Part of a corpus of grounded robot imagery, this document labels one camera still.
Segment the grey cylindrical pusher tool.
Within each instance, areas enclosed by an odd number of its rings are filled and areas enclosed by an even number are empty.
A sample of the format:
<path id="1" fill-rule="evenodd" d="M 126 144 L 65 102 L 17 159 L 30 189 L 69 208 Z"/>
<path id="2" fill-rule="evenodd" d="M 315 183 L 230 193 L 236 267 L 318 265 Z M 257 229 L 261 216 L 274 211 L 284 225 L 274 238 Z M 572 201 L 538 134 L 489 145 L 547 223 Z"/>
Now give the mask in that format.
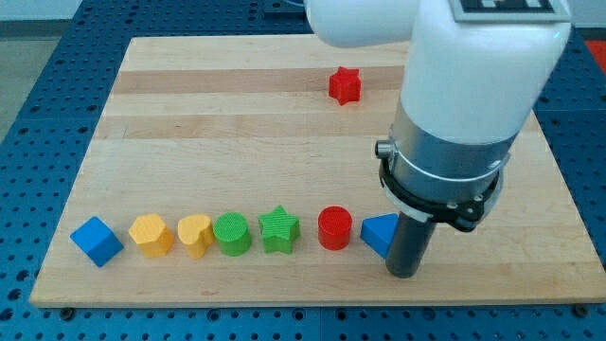
<path id="1" fill-rule="evenodd" d="M 432 221 L 420 222 L 403 212 L 399 213 L 385 259 L 386 269 L 391 275 L 411 278 L 417 273 L 436 225 Z"/>

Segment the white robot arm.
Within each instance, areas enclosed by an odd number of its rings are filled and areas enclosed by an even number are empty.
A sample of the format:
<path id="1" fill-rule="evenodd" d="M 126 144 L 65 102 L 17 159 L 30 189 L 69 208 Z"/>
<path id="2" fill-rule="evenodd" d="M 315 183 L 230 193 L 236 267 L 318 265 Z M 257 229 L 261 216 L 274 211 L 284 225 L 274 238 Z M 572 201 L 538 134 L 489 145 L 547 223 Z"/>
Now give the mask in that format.
<path id="1" fill-rule="evenodd" d="M 314 34 L 336 47 L 409 44 L 380 181 L 399 219 L 386 256 L 416 274 L 439 223 L 470 232 L 490 213 L 509 149 L 568 41 L 567 2 L 305 0 Z"/>

